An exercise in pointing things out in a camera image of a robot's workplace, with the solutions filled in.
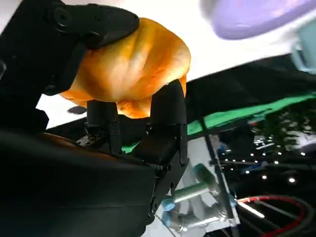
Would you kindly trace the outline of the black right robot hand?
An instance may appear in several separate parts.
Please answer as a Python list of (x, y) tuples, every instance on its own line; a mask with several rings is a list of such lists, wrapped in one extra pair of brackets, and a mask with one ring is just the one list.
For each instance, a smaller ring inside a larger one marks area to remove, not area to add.
[(190, 60), (122, 8), (1, 1), (1, 236), (141, 236), (188, 165)]

